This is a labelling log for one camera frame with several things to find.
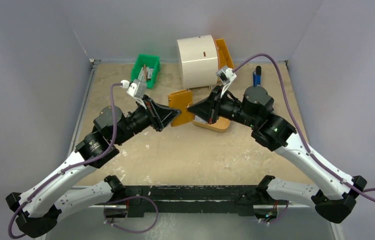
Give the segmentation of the orange oval tray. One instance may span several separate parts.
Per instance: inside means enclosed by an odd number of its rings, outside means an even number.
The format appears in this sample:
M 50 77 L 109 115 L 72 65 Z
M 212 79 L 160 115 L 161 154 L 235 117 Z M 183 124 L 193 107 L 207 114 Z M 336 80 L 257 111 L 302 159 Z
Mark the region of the orange oval tray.
M 195 116 L 192 123 L 197 127 L 201 127 L 218 133 L 225 133 L 228 130 L 231 121 L 224 117 L 220 117 L 216 123 L 208 124 L 200 117 Z

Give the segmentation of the orange card holder wallet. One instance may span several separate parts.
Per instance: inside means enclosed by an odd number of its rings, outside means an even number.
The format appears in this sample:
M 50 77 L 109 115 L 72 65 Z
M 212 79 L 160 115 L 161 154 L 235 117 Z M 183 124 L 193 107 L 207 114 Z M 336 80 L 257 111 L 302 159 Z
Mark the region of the orange card holder wallet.
M 168 95 L 168 106 L 170 108 L 180 110 L 178 115 L 172 122 L 172 127 L 178 127 L 191 122 L 194 115 L 188 111 L 188 107 L 193 103 L 193 93 L 191 90 L 183 89 Z

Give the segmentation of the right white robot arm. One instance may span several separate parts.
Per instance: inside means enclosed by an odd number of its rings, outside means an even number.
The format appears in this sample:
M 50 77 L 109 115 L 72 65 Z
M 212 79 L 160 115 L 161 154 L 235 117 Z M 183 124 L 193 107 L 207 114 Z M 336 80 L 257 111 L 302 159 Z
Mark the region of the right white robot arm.
M 293 125 L 274 113 L 273 104 L 274 99 L 263 87 L 248 87 L 239 100 L 218 85 L 207 98 L 187 110 L 209 124 L 223 117 L 250 127 L 251 137 L 258 144 L 284 157 L 313 182 L 303 184 L 266 175 L 256 188 L 261 203 L 284 200 L 306 205 L 327 221 L 340 224 L 357 203 L 359 194 L 352 188 L 362 191 L 367 181 L 360 175 L 341 171 L 324 157 L 317 163 L 312 148 L 303 143 Z

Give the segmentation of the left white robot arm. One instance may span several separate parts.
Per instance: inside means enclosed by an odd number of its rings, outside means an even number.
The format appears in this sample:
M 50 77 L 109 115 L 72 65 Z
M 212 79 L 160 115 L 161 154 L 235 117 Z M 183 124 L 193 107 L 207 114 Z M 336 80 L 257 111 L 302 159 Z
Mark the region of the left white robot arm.
M 29 190 L 6 197 L 13 211 L 11 222 L 23 236 L 40 237 L 59 221 L 95 204 L 120 204 L 126 188 L 115 175 L 79 192 L 71 188 L 119 154 L 118 146 L 148 127 L 160 132 L 181 114 L 176 108 L 154 102 L 144 95 L 133 112 L 124 114 L 111 104 L 93 121 L 93 129 L 67 159 L 44 180 Z

